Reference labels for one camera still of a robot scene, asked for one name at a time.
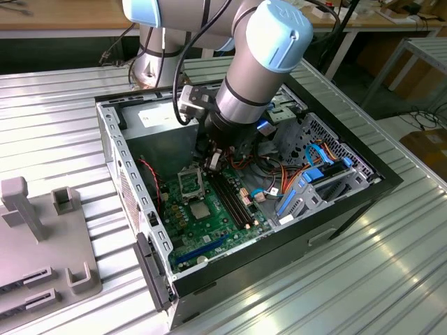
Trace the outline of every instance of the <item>ram slot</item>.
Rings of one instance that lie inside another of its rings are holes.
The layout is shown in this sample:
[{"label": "ram slot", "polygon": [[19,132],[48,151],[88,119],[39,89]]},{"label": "ram slot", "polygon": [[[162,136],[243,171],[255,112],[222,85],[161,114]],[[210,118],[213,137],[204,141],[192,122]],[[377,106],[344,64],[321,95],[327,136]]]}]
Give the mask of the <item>ram slot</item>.
[{"label": "ram slot", "polygon": [[234,190],[221,175],[210,178],[213,189],[217,192],[226,210],[236,223],[238,229],[245,229],[245,225],[252,225],[253,219],[248,215],[247,210],[240,199],[234,194]]}]

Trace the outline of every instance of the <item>chipset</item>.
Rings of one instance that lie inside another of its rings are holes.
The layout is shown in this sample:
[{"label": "chipset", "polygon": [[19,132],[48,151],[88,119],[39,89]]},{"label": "chipset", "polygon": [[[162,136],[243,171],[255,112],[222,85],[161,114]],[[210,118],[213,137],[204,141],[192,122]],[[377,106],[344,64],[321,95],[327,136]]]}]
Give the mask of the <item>chipset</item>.
[{"label": "chipset", "polygon": [[203,201],[190,204],[189,208],[191,209],[191,213],[197,220],[207,218],[208,216],[211,215],[210,209]]}]

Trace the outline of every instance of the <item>light blue joint cover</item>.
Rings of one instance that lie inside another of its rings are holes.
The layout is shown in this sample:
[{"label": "light blue joint cover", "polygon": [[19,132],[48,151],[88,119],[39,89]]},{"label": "light blue joint cover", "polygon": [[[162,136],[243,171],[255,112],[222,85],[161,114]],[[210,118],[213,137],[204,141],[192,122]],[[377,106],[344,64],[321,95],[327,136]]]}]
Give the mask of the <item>light blue joint cover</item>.
[{"label": "light blue joint cover", "polygon": [[158,0],[123,0],[123,10],[131,22],[146,24],[154,28],[161,27]]},{"label": "light blue joint cover", "polygon": [[247,24],[247,44],[266,69],[289,73],[312,41],[310,21],[296,7],[281,0],[264,0]]},{"label": "light blue joint cover", "polygon": [[218,50],[218,51],[231,51],[235,48],[235,39],[234,38],[230,38],[226,41],[226,43]]}]

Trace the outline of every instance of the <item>red cable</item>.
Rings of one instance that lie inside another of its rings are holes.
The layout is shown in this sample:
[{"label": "red cable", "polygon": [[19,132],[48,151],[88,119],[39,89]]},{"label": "red cable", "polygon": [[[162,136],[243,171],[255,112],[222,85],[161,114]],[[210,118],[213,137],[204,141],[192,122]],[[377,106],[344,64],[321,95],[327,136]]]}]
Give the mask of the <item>red cable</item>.
[{"label": "red cable", "polygon": [[160,198],[160,188],[159,188],[159,182],[156,180],[156,173],[154,169],[152,169],[151,165],[149,165],[148,162],[144,161],[143,159],[139,159],[141,163],[147,166],[147,168],[151,171],[152,176],[154,176],[155,186],[156,186],[156,200],[157,200],[157,211],[160,213],[160,207],[161,207],[161,198]]}]

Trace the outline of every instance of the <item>cardboard box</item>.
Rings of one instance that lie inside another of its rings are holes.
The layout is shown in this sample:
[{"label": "cardboard box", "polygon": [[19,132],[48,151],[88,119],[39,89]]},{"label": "cardboard box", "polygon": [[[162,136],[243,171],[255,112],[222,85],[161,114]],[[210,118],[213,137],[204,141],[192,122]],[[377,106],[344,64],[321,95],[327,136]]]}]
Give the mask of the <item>cardboard box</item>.
[{"label": "cardboard box", "polygon": [[447,130],[415,131],[400,142],[442,179],[447,181]]}]

